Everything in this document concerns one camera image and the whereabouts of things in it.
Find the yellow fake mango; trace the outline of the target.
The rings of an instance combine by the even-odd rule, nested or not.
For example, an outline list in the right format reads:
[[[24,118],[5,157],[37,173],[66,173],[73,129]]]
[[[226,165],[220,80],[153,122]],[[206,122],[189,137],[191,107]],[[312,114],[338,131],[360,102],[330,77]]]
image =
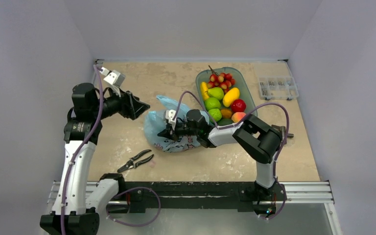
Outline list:
[[[225,107],[230,107],[235,100],[239,99],[239,97],[240,90],[238,88],[232,88],[224,95],[222,103]]]

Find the light blue plastic bag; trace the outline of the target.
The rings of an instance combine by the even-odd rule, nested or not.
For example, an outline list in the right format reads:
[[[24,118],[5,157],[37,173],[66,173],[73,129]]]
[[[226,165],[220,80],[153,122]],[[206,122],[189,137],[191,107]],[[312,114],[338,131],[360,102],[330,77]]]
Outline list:
[[[156,98],[164,108],[149,111],[145,116],[144,135],[149,144],[167,153],[182,152],[199,146],[215,147],[209,140],[213,125],[204,109],[191,109],[165,95],[158,95]]]

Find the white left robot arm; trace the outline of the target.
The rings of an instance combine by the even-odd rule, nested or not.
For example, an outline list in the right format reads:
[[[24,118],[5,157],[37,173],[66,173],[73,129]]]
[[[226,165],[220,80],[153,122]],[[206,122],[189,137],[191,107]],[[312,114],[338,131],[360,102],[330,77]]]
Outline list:
[[[50,235],[95,235],[111,199],[126,195],[119,173],[105,173],[89,195],[90,164],[102,129],[101,120],[114,114],[137,119],[150,108],[130,91],[118,94],[108,87],[109,97],[91,83],[72,90],[73,107],[64,127],[65,162],[60,188],[49,214],[42,215],[40,227]]]

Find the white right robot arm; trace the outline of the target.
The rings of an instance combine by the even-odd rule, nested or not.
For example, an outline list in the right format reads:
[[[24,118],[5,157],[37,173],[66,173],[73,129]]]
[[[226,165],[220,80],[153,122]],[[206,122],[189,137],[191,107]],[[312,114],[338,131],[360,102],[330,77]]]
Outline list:
[[[210,124],[197,109],[188,111],[184,120],[178,120],[175,114],[174,110],[166,111],[165,128],[158,133],[159,137],[176,141],[182,136],[196,136],[205,148],[237,143],[256,161],[256,195],[267,199],[274,194],[275,159],[283,144],[280,131],[253,114],[239,123],[221,127]]]

